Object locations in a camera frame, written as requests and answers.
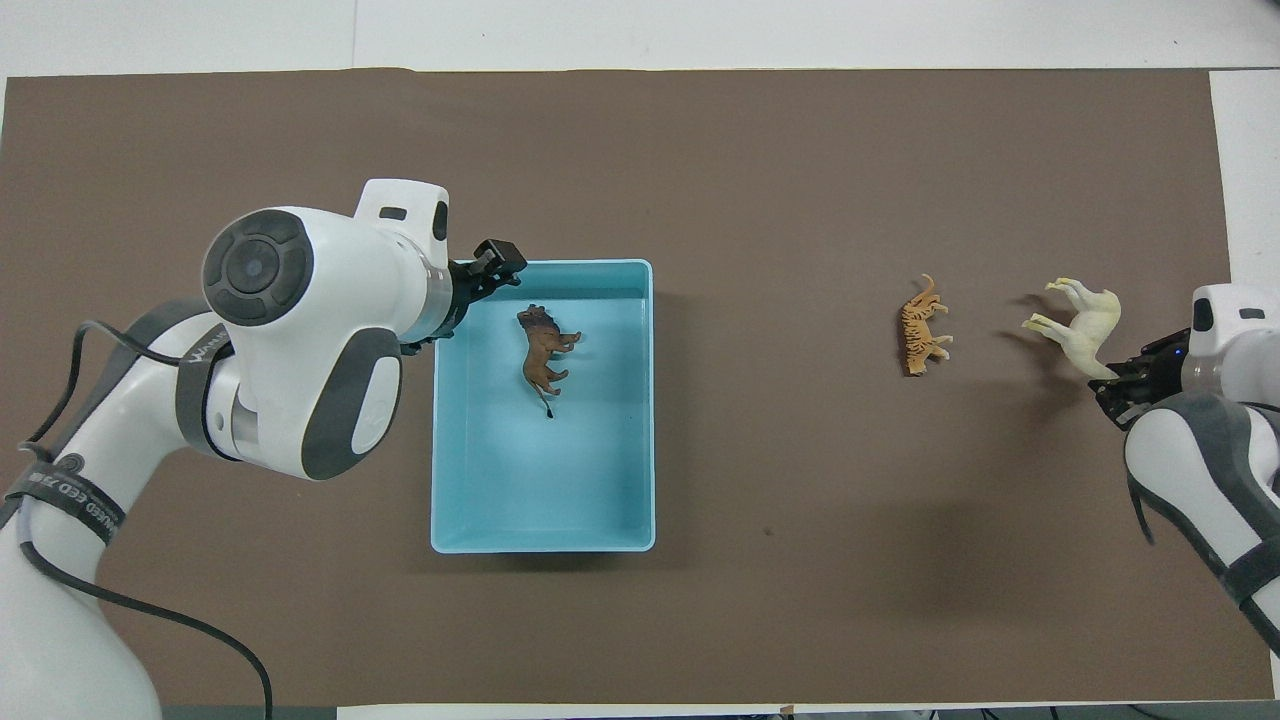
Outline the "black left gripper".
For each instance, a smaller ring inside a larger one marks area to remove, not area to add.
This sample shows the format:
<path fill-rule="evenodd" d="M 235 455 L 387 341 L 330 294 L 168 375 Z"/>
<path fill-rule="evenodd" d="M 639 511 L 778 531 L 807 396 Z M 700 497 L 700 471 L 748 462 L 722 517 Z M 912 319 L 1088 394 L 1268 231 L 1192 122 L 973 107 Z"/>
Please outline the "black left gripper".
<path fill-rule="evenodd" d="M 451 305 L 442 324 L 430 334 L 430 342 L 452 338 L 472 304 L 488 299 L 500 287 L 520 286 L 520 274 L 527 266 L 524 254 L 504 240 L 483 241 L 470 263 L 449 260 Z"/>

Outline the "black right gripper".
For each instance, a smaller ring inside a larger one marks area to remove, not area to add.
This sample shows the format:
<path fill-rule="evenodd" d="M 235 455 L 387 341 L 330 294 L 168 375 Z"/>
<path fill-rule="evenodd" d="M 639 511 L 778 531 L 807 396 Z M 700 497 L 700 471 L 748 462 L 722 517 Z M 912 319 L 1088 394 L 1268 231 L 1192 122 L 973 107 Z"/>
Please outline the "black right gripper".
<path fill-rule="evenodd" d="M 1117 378 L 1088 380 L 1094 401 L 1117 429 L 1133 427 L 1140 416 L 1140 401 L 1161 401 L 1181 392 L 1190 334 L 1192 328 L 1184 328 L 1143 346 Z"/>

